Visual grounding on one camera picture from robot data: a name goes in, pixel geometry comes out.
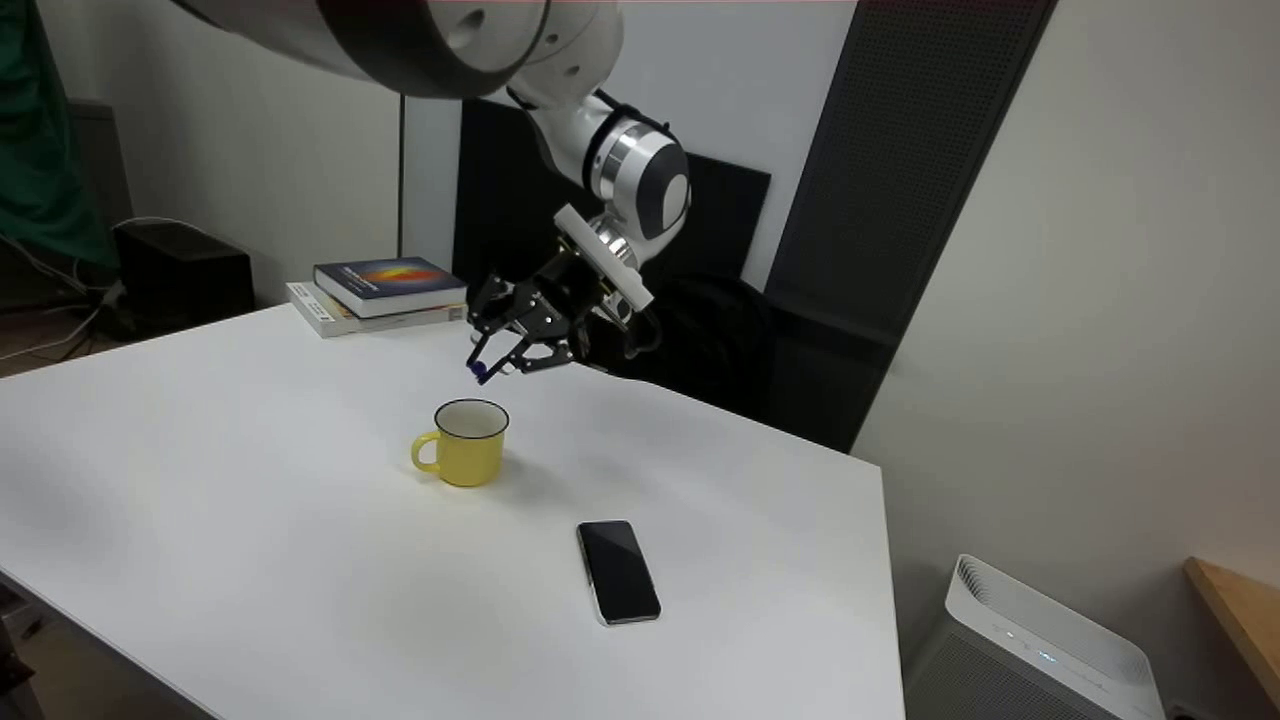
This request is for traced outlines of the white air purifier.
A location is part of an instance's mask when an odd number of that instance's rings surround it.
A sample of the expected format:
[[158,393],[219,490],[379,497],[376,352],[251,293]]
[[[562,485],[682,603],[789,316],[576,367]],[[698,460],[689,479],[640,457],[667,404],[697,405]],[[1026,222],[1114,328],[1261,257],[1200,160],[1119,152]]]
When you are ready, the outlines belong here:
[[1138,646],[969,553],[902,692],[908,720],[1169,720]]

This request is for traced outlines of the black perforated panel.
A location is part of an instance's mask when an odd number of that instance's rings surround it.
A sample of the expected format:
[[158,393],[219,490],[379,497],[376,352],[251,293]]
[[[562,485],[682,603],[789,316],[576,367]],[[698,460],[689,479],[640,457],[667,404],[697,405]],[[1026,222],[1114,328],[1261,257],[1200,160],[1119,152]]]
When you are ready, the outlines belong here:
[[765,283],[765,421],[846,454],[1059,0],[858,0]]

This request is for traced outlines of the green curtain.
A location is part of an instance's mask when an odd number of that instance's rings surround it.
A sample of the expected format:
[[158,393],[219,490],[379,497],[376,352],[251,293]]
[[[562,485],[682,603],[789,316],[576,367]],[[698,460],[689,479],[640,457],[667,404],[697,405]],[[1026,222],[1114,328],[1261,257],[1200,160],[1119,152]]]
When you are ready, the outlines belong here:
[[119,266],[36,0],[0,0],[0,236]]

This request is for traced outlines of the wooden table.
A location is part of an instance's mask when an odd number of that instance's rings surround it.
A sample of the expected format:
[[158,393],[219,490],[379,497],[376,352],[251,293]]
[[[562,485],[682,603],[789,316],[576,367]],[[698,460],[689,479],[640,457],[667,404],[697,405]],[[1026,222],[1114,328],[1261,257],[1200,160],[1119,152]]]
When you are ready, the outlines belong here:
[[1280,588],[1198,557],[1183,571],[1280,712]]

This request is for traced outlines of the yellow mug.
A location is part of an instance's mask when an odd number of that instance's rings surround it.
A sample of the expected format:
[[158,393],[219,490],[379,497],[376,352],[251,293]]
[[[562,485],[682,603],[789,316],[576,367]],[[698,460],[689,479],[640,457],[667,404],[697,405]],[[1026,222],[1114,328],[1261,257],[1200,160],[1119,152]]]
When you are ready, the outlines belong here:
[[509,428],[504,407],[485,398],[457,398],[436,409],[434,423],[410,447],[417,470],[463,488],[498,478]]

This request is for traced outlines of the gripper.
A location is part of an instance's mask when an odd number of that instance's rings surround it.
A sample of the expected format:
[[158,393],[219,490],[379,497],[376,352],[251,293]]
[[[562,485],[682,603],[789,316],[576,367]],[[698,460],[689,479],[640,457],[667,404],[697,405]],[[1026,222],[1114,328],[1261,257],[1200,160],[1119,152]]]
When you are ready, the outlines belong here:
[[[596,268],[573,250],[559,249],[532,275],[509,283],[490,274],[468,302],[472,331],[468,363],[497,363],[498,375],[532,374],[586,357],[589,316],[605,299]],[[515,338],[497,360],[483,354],[495,336]]]

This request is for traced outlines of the blue book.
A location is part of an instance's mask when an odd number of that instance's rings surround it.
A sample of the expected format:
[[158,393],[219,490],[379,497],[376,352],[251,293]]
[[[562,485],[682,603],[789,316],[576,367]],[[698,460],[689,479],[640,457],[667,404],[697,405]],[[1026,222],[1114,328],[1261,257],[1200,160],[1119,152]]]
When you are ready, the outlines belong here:
[[465,282],[422,258],[317,264],[314,283],[362,319],[465,304],[467,299]]

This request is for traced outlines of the black smartphone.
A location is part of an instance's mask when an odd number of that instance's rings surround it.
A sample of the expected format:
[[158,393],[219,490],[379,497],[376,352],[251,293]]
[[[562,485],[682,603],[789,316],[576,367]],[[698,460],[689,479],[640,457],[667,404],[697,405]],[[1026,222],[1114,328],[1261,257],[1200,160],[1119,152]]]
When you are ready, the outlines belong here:
[[584,521],[577,525],[576,537],[605,625],[649,623],[660,616],[657,587],[628,521]]

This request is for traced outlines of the black speaker box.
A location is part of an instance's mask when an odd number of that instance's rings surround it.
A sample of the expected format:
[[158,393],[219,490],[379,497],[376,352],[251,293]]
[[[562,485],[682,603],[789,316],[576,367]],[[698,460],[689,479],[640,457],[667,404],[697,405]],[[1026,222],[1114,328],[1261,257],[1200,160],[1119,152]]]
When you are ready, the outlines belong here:
[[116,316],[140,338],[256,310],[250,255],[198,228],[133,219],[111,229],[124,293]]

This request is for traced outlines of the white book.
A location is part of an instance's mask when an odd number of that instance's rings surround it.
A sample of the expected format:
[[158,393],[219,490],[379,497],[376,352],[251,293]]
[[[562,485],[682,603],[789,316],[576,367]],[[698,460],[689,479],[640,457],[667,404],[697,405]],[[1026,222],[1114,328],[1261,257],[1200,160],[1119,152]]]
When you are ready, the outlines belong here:
[[461,322],[466,314],[466,306],[456,304],[364,319],[312,282],[289,282],[285,287],[293,307],[323,338]]

